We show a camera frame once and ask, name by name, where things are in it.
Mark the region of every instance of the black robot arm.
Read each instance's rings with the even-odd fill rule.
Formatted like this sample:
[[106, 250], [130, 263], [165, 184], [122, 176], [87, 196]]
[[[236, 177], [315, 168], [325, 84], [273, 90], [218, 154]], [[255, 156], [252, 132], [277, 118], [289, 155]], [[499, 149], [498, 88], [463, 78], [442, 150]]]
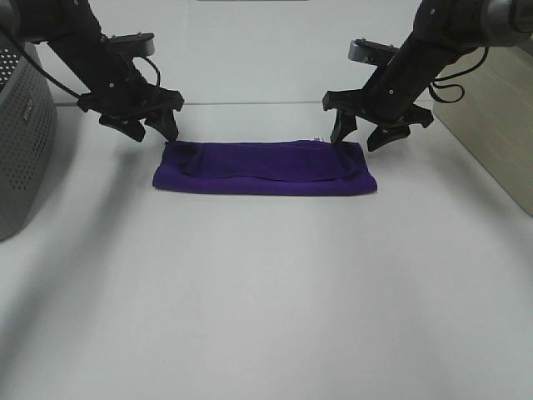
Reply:
[[370, 151], [407, 138], [412, 124], [427, 128], [433, 115], [414, 101], [446, 66], [477, 48], [513, 47], [532, 32], [533, 0], [425, 0], [401, 48], [365, 39], [352, 43], [350, 59], [377, 70], [363, 89], [324, 97], [324, 109], [337, 110], [331, 141], [357, 130], [356, 117], [377, 125]]
[[77, 105], [101, 113], [102, 125], [141, 142], [146, 120], [176, 140], [173, 111], [182, 109], [182, 95], [149, 84], [133, 63], [140, 57], [153, 65], [152, 33], [107, 37], [88, 0], [0, 0], [0, 27], [18, 43], [46, 42], [90, 90]]

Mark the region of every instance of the beige box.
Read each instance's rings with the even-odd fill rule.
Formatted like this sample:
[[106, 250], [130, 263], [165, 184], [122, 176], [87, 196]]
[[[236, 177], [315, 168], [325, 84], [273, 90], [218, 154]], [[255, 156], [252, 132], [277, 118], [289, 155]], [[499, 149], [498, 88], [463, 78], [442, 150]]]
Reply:
[[[435, 115], [470, 150], [500, 185], [533, 215], [533, 57], [522, 48], [492, 48], [477, 71], [459, 77], [465, 98], [437, 103]], [[463, 57], [443, 76], [475, 65], [482, 50]], [[440, 91], [452, 99], [458, 90]]]

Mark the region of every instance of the white table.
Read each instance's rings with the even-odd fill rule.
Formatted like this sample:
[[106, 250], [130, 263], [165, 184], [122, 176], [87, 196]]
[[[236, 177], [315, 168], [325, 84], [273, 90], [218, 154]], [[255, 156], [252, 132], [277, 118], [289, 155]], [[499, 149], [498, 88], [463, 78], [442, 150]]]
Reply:
[[[156, 191], [158, 135], [59, 115], [32, 220], [1, 244], [2, 400], [533, 396], [533, 219], [438, 122], [368, 156], [377, 194], [273, 198]], [[333, 118], [188, 106], [180, 124], [274, 141]]]

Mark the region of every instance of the folded towel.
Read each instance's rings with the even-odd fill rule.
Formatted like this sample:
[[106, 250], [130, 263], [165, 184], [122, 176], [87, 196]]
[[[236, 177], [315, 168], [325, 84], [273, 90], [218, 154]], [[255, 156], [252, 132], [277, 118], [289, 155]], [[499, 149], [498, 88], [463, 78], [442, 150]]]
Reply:
[[377, 190], [357, 143], [169, 142], [153, 186], [175, 192], [355, 196]]

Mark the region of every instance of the gray plastic basket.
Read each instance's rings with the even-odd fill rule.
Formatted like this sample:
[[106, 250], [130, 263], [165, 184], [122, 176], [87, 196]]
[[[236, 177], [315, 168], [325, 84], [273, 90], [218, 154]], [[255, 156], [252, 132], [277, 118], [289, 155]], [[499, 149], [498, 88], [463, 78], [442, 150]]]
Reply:
[[[38, 60], [33, 45], [26, 49]], [[0, 240], [26, 221], [50, 158], [56, 122], [46, 79], [0, 37]]]

